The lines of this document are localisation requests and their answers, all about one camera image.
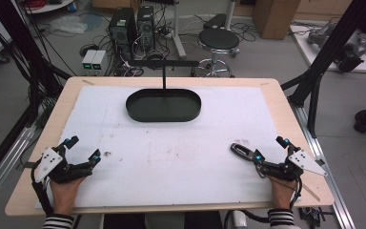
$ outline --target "black horizontal bar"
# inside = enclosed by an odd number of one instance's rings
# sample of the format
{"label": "black horizontal bar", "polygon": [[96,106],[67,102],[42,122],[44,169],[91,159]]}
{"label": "black horizontal bar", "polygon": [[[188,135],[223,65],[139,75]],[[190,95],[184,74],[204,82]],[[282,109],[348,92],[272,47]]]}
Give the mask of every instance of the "black horizontal bar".
{"label": "black horizontal bar", "polygon": [[129,60],[131,66],[142,66],[151,69],[163,67],[197,67],[199,65],[196,60]]}

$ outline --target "chair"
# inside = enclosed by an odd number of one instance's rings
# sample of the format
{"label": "chair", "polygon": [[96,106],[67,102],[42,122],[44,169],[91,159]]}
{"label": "chair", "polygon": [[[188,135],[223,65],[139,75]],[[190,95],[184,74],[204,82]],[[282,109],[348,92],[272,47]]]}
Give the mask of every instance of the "chair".
{"label": "chair", "polygon": [[219,73],[226,72],[228,77],[234,77],[230,67],[222,60],[217,59],[218,54],[235,54],[239,38],[233,32],[223,29],[206,29],[198,35],[197,41],[201,48],[213,53],[211,59],[199,62],[200,65],[195,71],[197,76],[219,77]]}

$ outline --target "black metal frame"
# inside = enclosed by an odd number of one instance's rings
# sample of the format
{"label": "black metal frame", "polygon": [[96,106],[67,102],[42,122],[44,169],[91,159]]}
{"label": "black metal frame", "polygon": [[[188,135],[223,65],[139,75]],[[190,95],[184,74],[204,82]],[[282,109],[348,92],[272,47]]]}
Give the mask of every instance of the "black metal frame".
{"label": "black metal frame", "polygon": [[[10,35],[12,42],[16,45],[27,61],[26,64],[28,65],[28,68],[26,68],[28,73],[26,73],[25,69],[20,68],[19,65],[18,68],[21,74],[24,76],[26,74],[28,76],[27,79],[30,83],[30,105],[12,127],[5,140],[1,143],[1,162],[21,131],[26,126],[30,126],[37,119],[38,108],[42,99],[44,99],[40,97],[41,94],[38,90],[43,87],[45,89],[46,96],[57,97],[62,91],[62,85],[56,76],[64,79],[69,79],[71,76],[53,66],[49,61],[47,61],[47,59],[45,59],[43,53],[40,52],[37,44],[32,38],[29,29],[26,27],[25,22],[22,20],[11,1],[0,0],[0,22]],[[6,41],[3,41],[1,37],[0,41],[10,52],[10,47]]]}
{"label": "black metal frame", "polygon": [[365,18],[366,0],[354,0],[337,23],[310,68],[302,75],[281,85],[282,90],[298,85],[295,92],[288,96],[289,102],[296,107],[303,107],[305,99],[311,94],[307,127],[313,138],[316,137],[315,120],[322,76]]}

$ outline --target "wooden table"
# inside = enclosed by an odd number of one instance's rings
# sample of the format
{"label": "wooden table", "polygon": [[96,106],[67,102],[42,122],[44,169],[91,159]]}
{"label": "wooden table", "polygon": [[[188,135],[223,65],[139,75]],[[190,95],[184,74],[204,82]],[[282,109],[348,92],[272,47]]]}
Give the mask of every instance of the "wooden table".
{"label": "wooden table", "polygon": [[[190,78],[170,77],[168,86],[224,86],[224,87],[258,87],[260,88],[268,105],[277,134],[296,142],[310,155],[310,147],[302,134],[295,119],[292,109],[275,79],[266,78]],[[114,77],[73,77],[68,80],[64,91],[61,93],[51,117],[38,140],[29,161],[34,162],[41,157],[47,146],[56,146],[60,135],[67,123],[78,94],[83,86],[139,86],[159,88],[161,79],[158,77],[139,78],[114,78]],[[25,169],[20,177],[6,207],[9,216],[44,215],[34,205],[37,196],[31,187],[30,169]],[[327,206],[334,202],[333,195],[324,177],[305,171],[302,175],[304,189],[302,200],[295,206]],[[122,213],[122,212],[171,212],[188,210],[219,210],[219,209],[245,209],[245,208],[269,208],[270,202],[258,203],[233,203],[233,204],[196,204],[175,206],[151,206],[151,207],[107,207],[107,208],[80,208],[75,209],[75,214],[94,213]]]}

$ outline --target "striped sleeve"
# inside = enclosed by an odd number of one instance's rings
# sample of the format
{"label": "striped sleeve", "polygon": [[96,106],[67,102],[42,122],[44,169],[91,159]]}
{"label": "striped sleeve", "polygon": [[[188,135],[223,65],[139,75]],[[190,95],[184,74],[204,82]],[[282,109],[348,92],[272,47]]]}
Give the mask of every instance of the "striped sleeve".
{"label": "striped sleeve", "polygon": [[289,209],[271,209],[269,212],[270,226],[294,225],[293,211]]}
{"label": "striped sleeve", "polygon": [[52,214],[46,217],[43,229],[72,229],[73,217]]}

